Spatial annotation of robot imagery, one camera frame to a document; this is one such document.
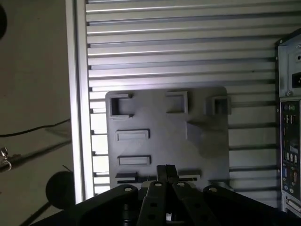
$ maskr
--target rectangular slot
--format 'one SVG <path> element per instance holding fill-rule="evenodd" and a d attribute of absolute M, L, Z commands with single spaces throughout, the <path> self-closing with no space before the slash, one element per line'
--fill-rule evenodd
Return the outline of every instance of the rectangular slot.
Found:
<path fill-rule="evenodd" d="M 138 178 L 138 174 L 136 173 L 118 173 L 115 178 L 117 179 L 118 184 L 125 184 L 130 182 L 135 182 Z"/>
<path fill-rule="evenodd" d="M 292 88 L 301 87 L 301 72 L 292 74 Z"/>
<path fill-rule="evenodd" d="M 187 92 L 167 92 L 167 114 L 188 113 Z"/>
<path fill-rule="evenodd" d="M 215 112 L 214 114 L 228 114 L 228 100 L 216 99 L 214 100 Z"/>
<path fill-rule="evenodd" d="M 115 119 L 127 119 L 134 115 L 133 106 L 129 94 L 110 96 L 110 117 Z"/>
<path fill-rule="evenodd" d="M 231 114 L 231 102 L 228 96 L 209 97 L 205 105 L 206 115 L 229 115 Z"/>
<path fill-rule="evenodd" d="M 150 165 L 151 164 L 151 156 L 119 156 L 119 165 Z"/>
<path fill-rule="evenodd" d="M 136 140 L 136 139 L 147 140 L 150 138 L 150 132 L 148 129 L 116 131 L 115 138 L 116 141 Z"/>

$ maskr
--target wall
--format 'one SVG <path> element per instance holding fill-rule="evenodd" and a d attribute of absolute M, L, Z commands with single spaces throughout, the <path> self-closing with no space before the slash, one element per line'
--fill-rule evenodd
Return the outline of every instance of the wall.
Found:
<path fill-rule="evenodd" d="M 0 40 L 0 134 L 70 117 L 63 0 L 2 0 L 8 30 Z M 10 154 L 26 154 L 63 138 L 45 130 L 0 138 Z M 46 203 L 45 186 L 62 165 L 72 168 L 71 145 L 0 174 L 0 225 L 16 226 Z M 42 217 L 56 212 L 51 208 Z"/>

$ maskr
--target metal clamp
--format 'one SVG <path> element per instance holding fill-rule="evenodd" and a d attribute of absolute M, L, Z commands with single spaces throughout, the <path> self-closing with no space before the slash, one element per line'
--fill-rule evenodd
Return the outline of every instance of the metal clamp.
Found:
<path fill-rule="evenodd" d="M 8 149 L 6 147 L 1 148 L 0 149 L 0 154 L 4 158 L 4 160 L 2 161 L 2 164 L 8 164 L 9 165 L 9 169 L 7 171 L 10 171 L 11 168 L 12 168 L 12 165 L 8 161 Z"/>

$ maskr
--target rear i/o panel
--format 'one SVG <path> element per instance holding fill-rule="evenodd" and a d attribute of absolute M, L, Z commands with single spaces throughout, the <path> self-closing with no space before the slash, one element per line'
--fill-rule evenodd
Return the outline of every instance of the rear i/o panel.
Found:
<path fill-rule="evenodd" d="M 300 101 L 281 102 L 282 190 L 301 201 Z"/>

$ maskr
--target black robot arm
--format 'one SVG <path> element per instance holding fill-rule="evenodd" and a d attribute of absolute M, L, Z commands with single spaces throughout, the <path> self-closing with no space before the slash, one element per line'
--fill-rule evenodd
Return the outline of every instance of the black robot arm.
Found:
<path fill-rule="evenodd" d="M 208 186 L 201 192 L 190 183 L 178 181 L 174 165 L 157 166 L 157 171 L 158 180 L 148 187 L 138 190 L 120 185 L 33 225 L 301 225 L 299 218 L 219 186 Z"/>

